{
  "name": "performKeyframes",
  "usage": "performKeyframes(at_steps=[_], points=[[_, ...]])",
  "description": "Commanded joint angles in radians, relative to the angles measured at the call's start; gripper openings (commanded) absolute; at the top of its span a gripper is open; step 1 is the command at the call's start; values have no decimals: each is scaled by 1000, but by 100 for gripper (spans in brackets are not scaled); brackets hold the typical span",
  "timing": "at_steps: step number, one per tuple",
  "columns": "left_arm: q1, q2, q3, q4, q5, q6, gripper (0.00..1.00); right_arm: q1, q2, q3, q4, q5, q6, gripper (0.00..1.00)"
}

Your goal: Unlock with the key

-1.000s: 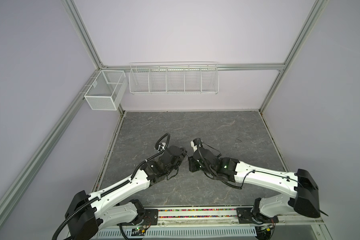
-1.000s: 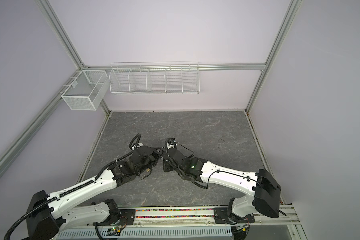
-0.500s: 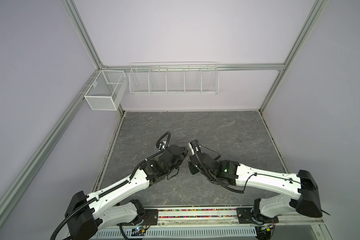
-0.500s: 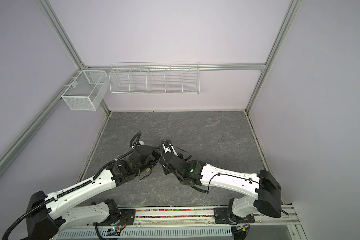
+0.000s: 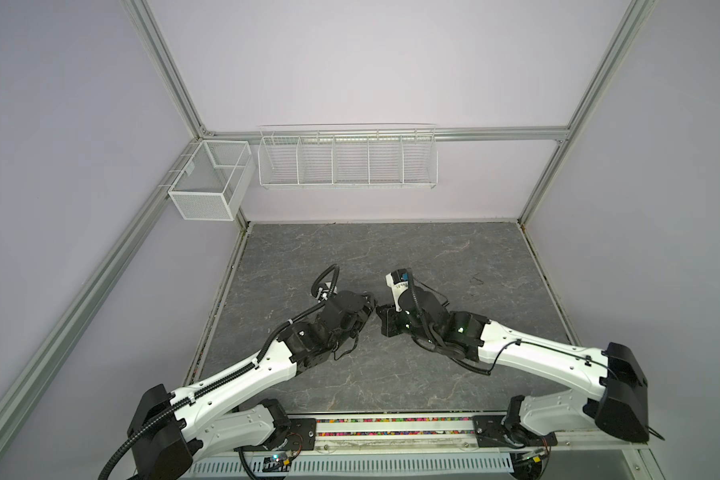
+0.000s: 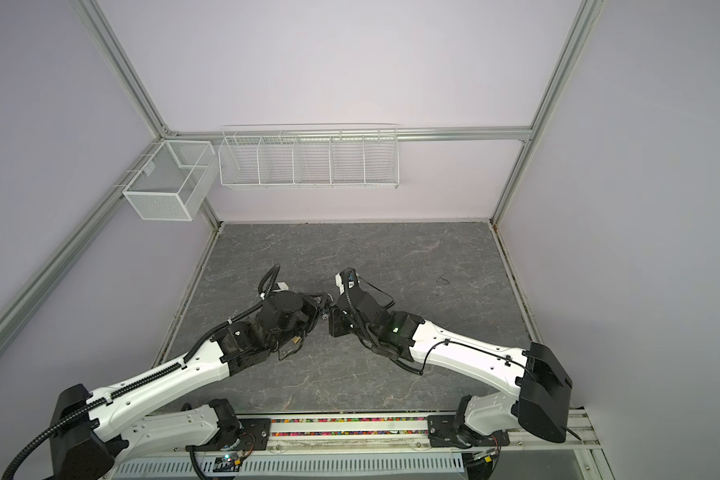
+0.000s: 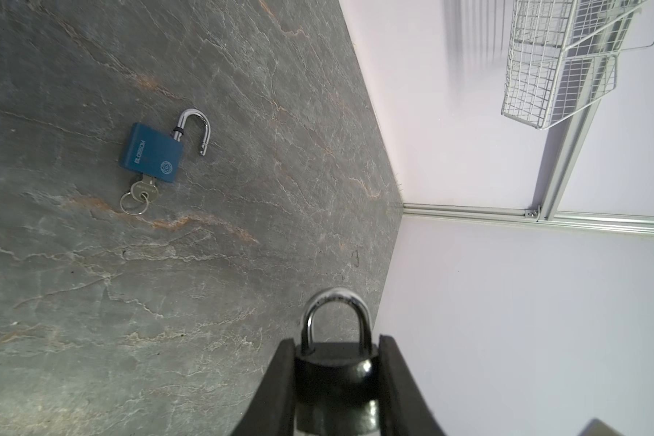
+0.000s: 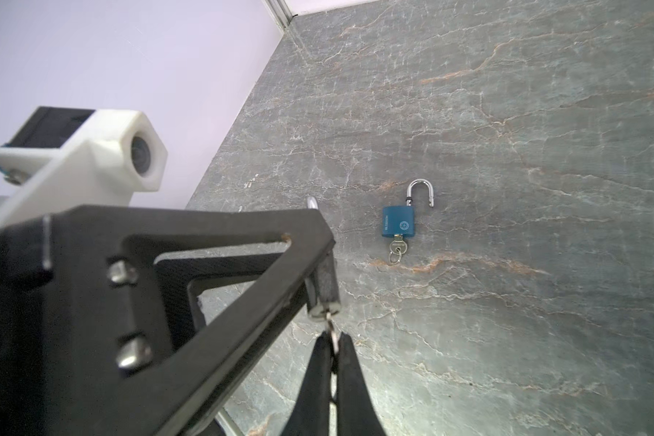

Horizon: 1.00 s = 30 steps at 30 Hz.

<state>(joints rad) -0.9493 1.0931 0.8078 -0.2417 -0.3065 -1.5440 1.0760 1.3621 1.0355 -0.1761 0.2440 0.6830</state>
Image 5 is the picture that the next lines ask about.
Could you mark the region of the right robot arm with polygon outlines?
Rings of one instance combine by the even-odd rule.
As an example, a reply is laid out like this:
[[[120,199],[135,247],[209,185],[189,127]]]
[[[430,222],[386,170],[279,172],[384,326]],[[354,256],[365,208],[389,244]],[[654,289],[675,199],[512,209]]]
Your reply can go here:
[[[393,298],[377,309],[385,336],[407,334],[420,348],[478,375],[490,376],[503,366],[563,386],[558,393],[512,397],[488,435],[495,444],[519,449],[559,431],[592,429],[630,443],[659,435],[649,421],[647,377],[629,347],[563,344],[483,315],[449,311],[407,269],[395,270],[385,280]]]

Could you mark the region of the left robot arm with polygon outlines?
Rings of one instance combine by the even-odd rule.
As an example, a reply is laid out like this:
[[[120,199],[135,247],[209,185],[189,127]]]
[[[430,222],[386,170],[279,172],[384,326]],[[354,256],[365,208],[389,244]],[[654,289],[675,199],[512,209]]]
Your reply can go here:
[[[169,391],[158,384],[145,391],[125,441],[106,461],[107,479],[132,455],[137,479],[178,479],[197,460],[244,447],[271,449],[286,442],[291,420],[282,405],[265,399],[243,410],[252,397],[287,382],[336,356],[357,340],[377,302],[368,292],[340,291],[333,264],[313,282],[314,306],[287,319],[246,359],[194,384]]]

